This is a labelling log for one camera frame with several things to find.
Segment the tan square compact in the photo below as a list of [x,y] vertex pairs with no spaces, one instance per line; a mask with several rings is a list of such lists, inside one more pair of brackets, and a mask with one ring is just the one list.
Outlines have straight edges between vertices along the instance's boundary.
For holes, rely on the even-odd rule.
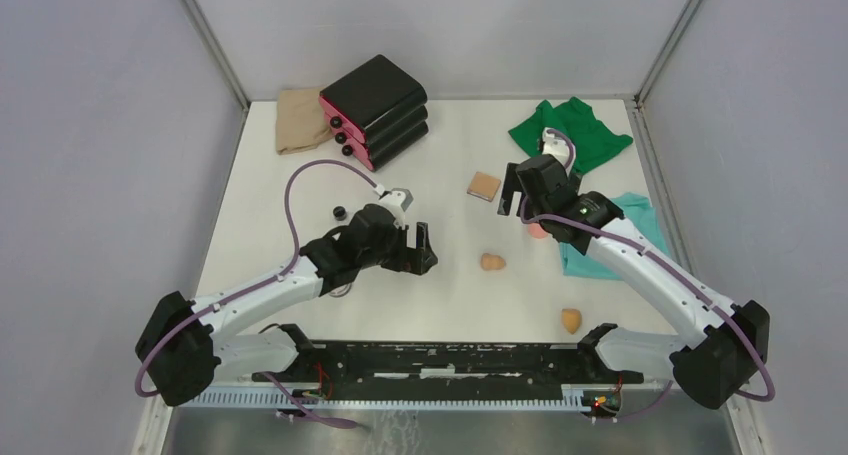
[[498,194],[501,180],[495,176],[476,172],[468,184],[466,193],[472,197],[492,202]]

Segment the pink round powder puff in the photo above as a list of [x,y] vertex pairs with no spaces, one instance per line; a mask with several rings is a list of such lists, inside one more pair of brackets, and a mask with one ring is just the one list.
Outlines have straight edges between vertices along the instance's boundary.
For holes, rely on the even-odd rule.
[[549,236],[539,223],[528,224],[527,232],[531,237],[538,240],[546,239]]

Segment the round powder jar blue label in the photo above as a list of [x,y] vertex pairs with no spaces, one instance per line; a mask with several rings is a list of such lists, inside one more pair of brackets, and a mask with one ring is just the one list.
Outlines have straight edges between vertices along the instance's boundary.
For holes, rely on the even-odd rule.
[[332,215],[338,222],[345,221],[348,218],[348,212],[343,206],[335,206],[332,209]]

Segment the gourd-shaped beige makeup sponge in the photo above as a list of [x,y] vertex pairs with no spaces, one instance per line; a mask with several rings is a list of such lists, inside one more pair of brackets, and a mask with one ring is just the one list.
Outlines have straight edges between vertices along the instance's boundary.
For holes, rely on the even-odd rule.
[[480,258],[480,267],[484,271],[499,271],[506,267],[506,260],[496,254],[483,253]]

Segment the black pink drawer organizer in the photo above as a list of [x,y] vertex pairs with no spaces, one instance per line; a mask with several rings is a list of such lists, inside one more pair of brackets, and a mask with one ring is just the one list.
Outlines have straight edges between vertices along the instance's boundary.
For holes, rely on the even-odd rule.
[[382,54],[321,89],[318,101],[342,154],[371,172],[429,132],[424,87]]

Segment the teardrop beige makeup sponge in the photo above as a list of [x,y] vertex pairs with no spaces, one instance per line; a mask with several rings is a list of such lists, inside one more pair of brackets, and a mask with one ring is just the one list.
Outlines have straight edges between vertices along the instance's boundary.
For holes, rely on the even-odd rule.
[[580,310],[575,308],[561,310],[561,323],[569,334],[576,334],[580,330],[582,322],[583,317]]

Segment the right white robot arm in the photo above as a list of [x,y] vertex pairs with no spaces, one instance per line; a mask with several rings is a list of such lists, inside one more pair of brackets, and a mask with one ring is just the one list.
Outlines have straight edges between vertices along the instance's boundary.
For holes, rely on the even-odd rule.
[[719,294],[666,256],[603,194],[579,193],[564,162],[550,154],[509,163],[498,207],[537,223],[556,241],[606,266],[646,300],[674,334],[602,324],[584,337],[580,375],[602,383],[617,372],[677,384],[718,409],[734,395],[770,402],[776,386],[766,362],[770,315],[750,300]]

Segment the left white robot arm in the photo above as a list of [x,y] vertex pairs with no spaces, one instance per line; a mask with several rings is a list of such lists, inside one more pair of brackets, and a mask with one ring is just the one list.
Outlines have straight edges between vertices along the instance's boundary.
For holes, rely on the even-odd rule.
[[294,382],[307,379],[315,366],[309,349],[285,331],[248,335],[246,329],[352,284],[365,269],[426,274],[438,263],[428,226],[417,223],[414,246],[407,244],[408,231],[387,208],[367,204],[348,224],[308,242],[282,267],[240,288],[193,300],[180,292],[163,296],[135,346],[141,362],[137,394],[160,396],[176,407],[229,376],[270,371]]

